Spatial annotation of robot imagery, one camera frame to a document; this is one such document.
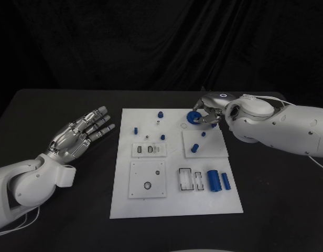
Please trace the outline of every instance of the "black backdrop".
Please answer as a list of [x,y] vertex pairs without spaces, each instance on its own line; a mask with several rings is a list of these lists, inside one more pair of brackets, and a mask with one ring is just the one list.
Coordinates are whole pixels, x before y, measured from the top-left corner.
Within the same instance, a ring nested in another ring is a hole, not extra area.
[[21,88],[201,87],[323,107],[323,1],[0,1],[0,115]]

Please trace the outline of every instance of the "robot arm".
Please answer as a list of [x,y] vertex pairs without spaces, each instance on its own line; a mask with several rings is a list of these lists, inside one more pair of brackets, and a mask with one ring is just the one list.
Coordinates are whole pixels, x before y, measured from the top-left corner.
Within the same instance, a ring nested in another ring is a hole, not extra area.
[[289,153],[323,158],[321,108],[291,104],[276,111],[256,96],[245,94],[235,98],[222,92],[200,98],[193,110],[201,107],[209,114],[194,122],[217,123],[225,116],[229,129],[240,141],[261,142]]
[[[99,130],[109,120],[101,107],[70,122],[56,133],[49,149],[34,160],[0,168],[0,228],[33,210],[49,199],[56,185],[72,186],[75,168],[67,163],[79,158],[89,144],[112,129]],[[20,204],[10,208],[7,188]]]

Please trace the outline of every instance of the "robotic hand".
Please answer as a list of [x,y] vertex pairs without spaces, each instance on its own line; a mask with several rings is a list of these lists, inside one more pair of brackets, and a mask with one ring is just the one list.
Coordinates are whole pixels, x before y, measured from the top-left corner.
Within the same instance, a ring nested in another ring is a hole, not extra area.
[[240,141],[261,142],[289,153],[323,158],[323,109],[285,101],[282,108],[274,109],[262,99],[281,101],[275,97],[243,94],[236,98],[229,93],[212,92],[193,107],[193,111],[203,108],[207,115],[193,121],[219,123],[225,116],[229,130]]
[[[89,144],[112,129],[106,108],[85,114],[59,130],[49,149],[34,160],[0,168],[0,228],[37,208],[53,194],[56,185],[72,186],[75,168],[66,165],[86,151]],[[8,205],[7,188],[20,206]]]

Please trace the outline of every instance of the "black table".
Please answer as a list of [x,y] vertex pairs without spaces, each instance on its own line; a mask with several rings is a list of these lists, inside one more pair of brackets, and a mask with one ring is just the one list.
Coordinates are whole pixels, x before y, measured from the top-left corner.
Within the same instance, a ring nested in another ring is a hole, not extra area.
[[[122,108],[191,108],[206,92],[21,90],[0,119],[0,167],[33,159],[60,127],[106,106],[116,128],[72,165],[30,227],[0,237],[0,251],[323,251],[323,169],[220,123],[243,214],[109,219]],[[252,93],[276,96],[272,92]]]

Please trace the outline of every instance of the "table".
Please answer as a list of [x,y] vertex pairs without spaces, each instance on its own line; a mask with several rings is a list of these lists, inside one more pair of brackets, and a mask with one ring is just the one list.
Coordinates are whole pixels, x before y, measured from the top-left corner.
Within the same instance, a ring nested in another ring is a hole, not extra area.
[[[60,127],[93,108],[106,106],[119,126],[122,108],[191,108],[203,94],[18,91],[0,118],[0,167],[33,159]],[[240,142],[225,122],[220,128],[243,214],[109,219],[116,127],[72,163],[73,186],[56,189],[37,221],[0,237],[0,251],[323,251],[323,169],[305,156]]]

